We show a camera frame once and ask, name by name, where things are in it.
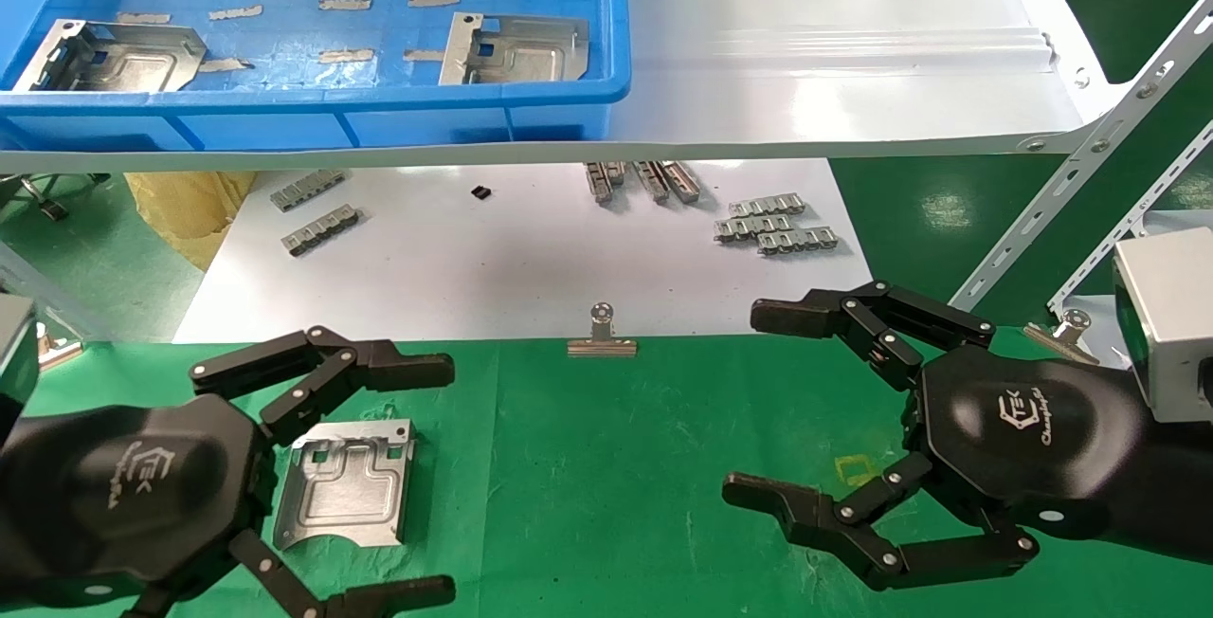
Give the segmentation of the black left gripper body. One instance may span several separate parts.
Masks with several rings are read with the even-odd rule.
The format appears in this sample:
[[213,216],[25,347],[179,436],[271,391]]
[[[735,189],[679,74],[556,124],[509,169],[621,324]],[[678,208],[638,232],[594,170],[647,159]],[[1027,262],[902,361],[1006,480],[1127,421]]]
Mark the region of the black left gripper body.
[[108,406],[11,433],[15,593],[201,593],[268,514],[273,446],[228,403]]

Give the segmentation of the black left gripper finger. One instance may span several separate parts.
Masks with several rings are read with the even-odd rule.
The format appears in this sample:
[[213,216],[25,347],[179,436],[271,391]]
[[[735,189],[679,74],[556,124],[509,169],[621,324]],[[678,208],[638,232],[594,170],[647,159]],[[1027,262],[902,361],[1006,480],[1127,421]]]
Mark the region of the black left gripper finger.
[[200,533],[147,533],[124,539],[124,576],[133,579],[139,597],[126,617],[165,617],[173,606],[200,599],[238,566],[246,567],[289,617],[394,617],[409,610],[451,603],[451,576],[347,588],[320,599],[256,529]]
[[391,340],[348,340],[313,327],[218,355],[190,368],[198,395],[224,399],[290,381],[260,412],[264,436],[291,446],[355,391],[446,389],[456,378],[450,355],[402,355]]

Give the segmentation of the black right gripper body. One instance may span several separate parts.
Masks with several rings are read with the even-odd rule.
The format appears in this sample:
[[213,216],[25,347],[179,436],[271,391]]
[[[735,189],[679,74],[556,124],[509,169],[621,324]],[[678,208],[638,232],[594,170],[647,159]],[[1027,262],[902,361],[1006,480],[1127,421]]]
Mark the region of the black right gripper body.
[[1131,373],[963,346],[923,365],[915,449],[924,489],[966,525],[1114,540],[1152,421]]

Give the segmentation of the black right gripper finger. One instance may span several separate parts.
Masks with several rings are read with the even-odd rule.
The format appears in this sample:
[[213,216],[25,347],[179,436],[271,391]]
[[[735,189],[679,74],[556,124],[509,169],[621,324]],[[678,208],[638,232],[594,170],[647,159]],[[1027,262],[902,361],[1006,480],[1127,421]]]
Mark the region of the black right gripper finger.
[[771,335],[839,338],[896,391],[917,389],[926,363],[911,340],[944,352],[987,348],[997,330],[991,321],[885,280],[845,291],[814,288],[798,301],[759,299],[751,307],[751,327]]
[[932,585],[1013,576],[1040,552],[1032,535],[979,511],[980,535],[896,545],[875,523],[915,497],[932,476],[934,463],[913,450],[841,500],[791,482],[731,472],[722,484],[729,505],[768,514],[793,546],[828,552],[871,591],[901,591]]

